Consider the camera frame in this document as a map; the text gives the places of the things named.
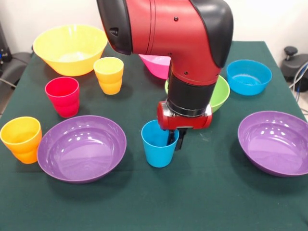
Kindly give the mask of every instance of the orange cup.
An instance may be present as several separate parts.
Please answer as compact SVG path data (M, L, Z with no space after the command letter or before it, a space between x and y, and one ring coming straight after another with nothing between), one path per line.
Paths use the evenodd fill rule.
M0 130L0 139L22 163L37 162L37 150L42 140L42 129L37 119L24 116L9 121Z
M122 86L124 63L115 57L105 57L94 63L95 75L107 95L118 94Z

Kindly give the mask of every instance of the green tablecloth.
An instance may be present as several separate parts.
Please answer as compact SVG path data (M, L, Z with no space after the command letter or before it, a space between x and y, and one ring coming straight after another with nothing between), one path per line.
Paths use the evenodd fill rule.
M228 63L254 59L267 65L273 79L266 90L254 97L231 92L210 128L190 130L182 150L163 169L147 164L140 130L156 118L157 103L166 98L164 81L153 77L137 55L123 56L110 47L103 55L124 61L123 88L106 96L93 72L77 77L78 115L104 116L123 128L128 141L123 161L95 183L73 185L47 176L38 164L21 164L1 143L1 231L308 229L308 177L263 173L237 141L239 123L256 111L279 110L304 119L265 43L234 42ZM225 69L221 74L226 76ZM63 121L44 92L45 84L58 76L34 55L0 126L18 116L33 116L44 134Z

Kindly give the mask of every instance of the bowl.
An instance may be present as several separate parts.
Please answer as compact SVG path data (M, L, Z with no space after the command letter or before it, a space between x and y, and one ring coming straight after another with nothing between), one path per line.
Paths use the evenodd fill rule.
M169 56L139 54L149 71L156 77L167 79L171 58Z
M168 94L168 81L166 81L165 83L165 91ZM210 100L212 113L217 111L226 102L229 95L230 95L229 84L222 76L219 76Z
M55 179L90 183L112 171L125 150L125 133L114 121L78 116L55 125L43 136L38 164Z
M105 32L96 27L65 25L40 34L33 51L55 72L72 77L91 72L107 43Z
M287 113L261 111L239 125L238 139L248 159L278 177L308 173L308 124Z
M270 69L257 61L238 60L227 67L227 80L230 88L240 95L260 94L271 79Z

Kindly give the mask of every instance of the bowl rim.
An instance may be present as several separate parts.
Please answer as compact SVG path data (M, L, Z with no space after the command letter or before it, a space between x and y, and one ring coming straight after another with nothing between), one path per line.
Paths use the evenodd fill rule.
M217 103L217 104L215 104L215 105L212 105L211 102L210 102L210 105L211 105L212 108L218 107L218 106L220 106L220 105L223 105L223 104L226 102L226 100L229 98L230 92L231 92L231 90L230 90L230 85L229 85L229 83L227 82L227 80L226 80L222 75L219 75L219 76L218 76L218 79L222 79L223 82L226 84L226 86L228 86L228 94L226 95L226 97L224 98L224 100L223 100L222 102L220 102L220 103ZM168 94L168 92L167 92L167 85L168 85L168 80L165 81L165 85L164 85L165 93Z
M61 177L53 176L52 174L50 174L49 172L47 172L47 171L45 170L45 168L42 166L42 163L40 163L40 161L39 161L39 149L40 149L40 146L42 145L42 141L43 141L43 139L45 138L45 136L48 136L48 134L49 134L52 130L54 130L56 127L60 126L62 123L67 123L67 122L70 121L70 120L79 119L79 118L81 118L81 117L96 117L96 118L103 118L103 119L105 119L105 120L109 120L110 122L116 124L116 125L118 126L118 128L120 129L120 131L121 131L121 132L123 133L123 135L124 135L124 141L125 141L125 142L124 142L123 154L122 154L121 158L119 158L119 160L114 164L114 166L112 166L111 168L108 169L108 171L106 171L106 172L104 172L104 173L102 173L102 174L100 174L100 175L98 175L98 176L89 178L89 179L68 180L68 179L63 179L63 178L61 178ZM112 171L116 166L118 166L118 164L122 161L122 159L123 159L123 157L124 157L124 155L125 155L125 152L126 152L126 148L127 148L127 138L126 138L125 132L124 132L124 130L121 128L121 126L118 125L115 121L113 121L113 120L111 120L111 119L108 119L108 118L106 118L106 117L103 117L103 116L99 116L99 115L96 115L96 116L95 116L95 115L80 115L80 116L75 116L75 117L66 119L66 120L64 120L64 121L62 121L62 122L60 122L60 123L57 123L56 125L54 125L52 128L50 128L50 129L45 133L45 135L42 137L42 140L41 140L41 142L40 142L40 144L39 144L39 146L38 146L37 160L38 160L38 165L40 166L40 168L41 168L47 175L51 176L52 178L55 178L55 179L57 179L57 180L64 181L64 182L70 182L70 183L80 183L80 182L83 183L83 182L90 182L90 181L92 181L92 180L98 180L99 178L101 178L101 177L107 175L109 172L111 172L111 171Z
M244 123L245 120L247 120L247 119L248 119L249 117L251 117L251 116L254 116L254 115L256 115L256 114L261 114L261 113L278 113L278 114L281 114L281 115L289 116L289 117L293 118L293 119L296 120L296 121L300 121L300 122L303 122L303 123L306 123L306 124L307 124L307 122L304 121L303 119L301 119L301 118L299 118L299 117L297 117L297 116L295 116L295 115L291 115L291 114L289 114L289 113L281 112L281 111L274 111L274 110L258 111L258 112L254 112L254 113L251 113L251 114L247 115L247 116L240 122L240 124L239 124L239 126L238 126L238 129L237 129L237 140L238 140L238 142L239 142L239 144L240 144L242 150L244 151L245 155L247 156L247 158L248 158L251 162L253 162L255 165L260 166L260 167L262 168L261 170L262 170L263 172L266 172L266 173L268 173L268 174L269 174L269 172L270 172L271 175L275 175L275 176L285 176L285 177L297 177L297 176L303 176L303 175L308 174L308 169L307 169L305 172L303 172L303 173L298 173L298 174L296 174L296 173L286 174L286 173L283 173L283 172L279 172L279 171L270 169L270 168L268 168L268 167L264 167L263 165L257 163L257 162L246 152L246 149L243 147L243 144L242 144L242 142L241 142L241 140L240 140L240 135L239 135L240 129L242 128L242 124Z
M169 64L158 64L158 63L153 62L153 61L150 61L150 60L148 59L148 58L151 57L151 56L160 56L160 57L166 57L166 58L169 59L169 61L171 61L171 57L169 57L169 56L165 56L165 55L149 55L149 54L138 54L138 55L139 55L139 57L140 57L141 59L145 59L146 61L151 62L151 63L153 63L153 64L160 65L160 66L170 66L170 63L169 63Z
M261 62L258 62L258 61L256 61L256 60L252 60L252 59L239 59L239 60L235 60L235 61L229 63L228 66L227 66L227 70L226 70L226 72L227 72L227 79L229 79L229 77L230 77L230 75L229 75L229 69L231 68L231 65L233 65L233 64L235 64L235 63L243 62L243 61L249 61L249 62L251 62L251 63L256 63L256 64L258 64L258 65L263 66L267 71L269 71L269 73L270 73L270 78L269 78L269 80L266 81L266 82L264 82L264 83L261 83L261 84L259 84L259 85L257 85L257 86L264 86L264 85L267 85L269 82L271 82L271 80L272 80L272 78L273 78L273 73L272 73L272 71L270 70L270 68L269 68L268 66L266 66L265 64L263 64L263 63L261 63ZM245 85L245 86L256 86L256 85L254 85L254 84L242 83L242 82L240 82L240 81L238 81L238 80L236 80L236 79L234 79L234 78L231 78L231 79L232 79L233 81L235 81L235 82L241 84L241 85Z
M97 31L100 31L102 32L102 34L105 36L106 40L105 42L102 42L102 47L100 48L100 50L98 52L96 52L95 54L92 54L91 57L88 57L86 59L82 59L82 60L77 60L77 61L57 61L57 60L54 60L54 59L47 59L47 58L44 58L39 52L37 52L38 50L36 49L36 43L38 42L39 38L41 36L43 36L44 34L50 32L50 31L53 31L53 30L57 30L59 28L62 28L62 27L72 27L72 26L81 26L81 27L89 27L89 28L92 28L92 29L95 29ZM63 64L70 64L70 63L76 63L76 62L80 62L80 61L84 61L84 60L88 60L88 59L91 59L93 58L94 56L100 54L106 47L108 43L108 38L107 38L107 35L105 33L104 30L96 27L96 26L91 26L91 25L88 25L88 24L65 24L65 25L60 25L60 26L54 26L52 28L49 28L49 29L46 29L44 30L43 32L41 32L39 35L37 35L37 37L34 39L33 41L33 44L32 44L32 48L33 48L33 52L38 56L40 57L41 59L43 60L46 60L46 61L49 61L49 62L53 62L53 63L63 63Z

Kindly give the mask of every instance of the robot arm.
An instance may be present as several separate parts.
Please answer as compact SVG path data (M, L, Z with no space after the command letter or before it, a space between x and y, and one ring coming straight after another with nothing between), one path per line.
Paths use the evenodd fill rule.
M233 16L223 0L97 0L112 48L120 53L171 57L168 98L159 102L162 129L209 126L209 105L227 60Z

